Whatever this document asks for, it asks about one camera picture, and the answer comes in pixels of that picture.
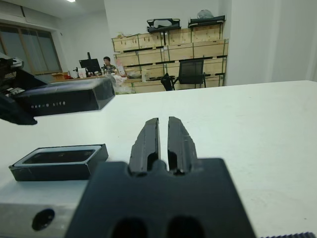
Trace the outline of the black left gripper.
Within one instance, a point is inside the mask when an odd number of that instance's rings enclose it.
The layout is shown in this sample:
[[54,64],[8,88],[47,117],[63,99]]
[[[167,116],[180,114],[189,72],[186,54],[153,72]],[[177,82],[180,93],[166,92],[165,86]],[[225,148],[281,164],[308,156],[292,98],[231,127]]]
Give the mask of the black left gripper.
[[0,54],[0,118],[17,125],[36,125],[37,121],[13,99],[6,96],[15,88],[31,90],[48,83],[23,70],[24,61]]

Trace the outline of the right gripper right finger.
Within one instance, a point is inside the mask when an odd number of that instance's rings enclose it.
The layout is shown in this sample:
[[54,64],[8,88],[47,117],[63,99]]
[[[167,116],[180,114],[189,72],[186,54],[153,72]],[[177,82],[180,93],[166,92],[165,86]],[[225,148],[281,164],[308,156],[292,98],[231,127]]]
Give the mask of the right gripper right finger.
[[168,166],[172,174],[190,172],[198,157],[193,139],[182,121],[176,117],[168,120]]

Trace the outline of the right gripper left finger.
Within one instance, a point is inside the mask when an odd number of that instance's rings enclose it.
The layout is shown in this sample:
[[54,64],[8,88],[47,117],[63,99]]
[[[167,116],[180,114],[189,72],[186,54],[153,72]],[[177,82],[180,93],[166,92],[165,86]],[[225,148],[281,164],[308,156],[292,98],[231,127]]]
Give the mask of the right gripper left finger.
[[131,148],[129,171],[143,174],[152,170],[155,161],[160,159],[159,119],[145,122]]

